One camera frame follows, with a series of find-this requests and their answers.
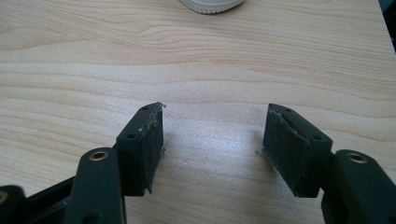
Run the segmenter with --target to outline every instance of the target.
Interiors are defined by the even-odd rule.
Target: wooden table
[[[396,58],[376,0],[0,0],[0,185],[32,195],[163,102],[153,194],[130,223],[323,223],[262,155],[269,103],[376,159],[396,182]]]

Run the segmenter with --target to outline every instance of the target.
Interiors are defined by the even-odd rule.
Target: screw hole
[[[93,152],[90,156],[91,161],[101,161],[108,156],[108,152],[106,151],[97,151]]]
[[[128,138],[136,138],[136,134],[130,133],[126,135]]]
[[[348,153],[346,155],[351,161],[354,161],[354,162],[357,162],[357,163],[367,163],[367,159],[365,157],[359,155],[359,154]]]
[[[312,138],[313,138],[314,140],[317,140],[317,141],[320,141],[320,140],[321,140],[321,137],[320,137],[320,136],[317,136],[317,135],[312,136]]]
[[[96,224],[100,221],[100,214],[99,213],[91,213],[84,217],[82,220],[83,224]]]
[[[5,191],[0,191],[0,204],[5,202],[8,197],[8,193]]]

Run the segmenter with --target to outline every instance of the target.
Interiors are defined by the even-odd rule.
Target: white object
[[[192,11],[212,14],[228,10],[243,3],[245,0],[180,0]]]

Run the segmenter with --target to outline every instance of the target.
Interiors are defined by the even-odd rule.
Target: wood grain
[[[166,154],[130,223],[323,223],[261,154],[292,107],[396,182],[395,54],[375,0],[0,0],[0,185],[32,195],[163,102]]]

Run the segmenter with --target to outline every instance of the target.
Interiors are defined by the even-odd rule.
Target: black plastic part
[[[141,107],[117,137],[122,193],[151,193],[155,171],[163,152],[163,104]]]
[[[396,186],[374,159],[339,150],[332,173],[347,213],[338,223],[396,223]]]
[[[18,186],[0,188],[0,224],[24,223],[27,218],[26,198]]]
[[[74,177],[27,198],[29,224],[61,224],[69,204]]]
[[[295,196],[318,196],[319,166],[331,155],[330,137],[295,111],[269,104],[263,144]]]
[[[64,224],[125,223],[117,151],[93,149],[81,157]]]

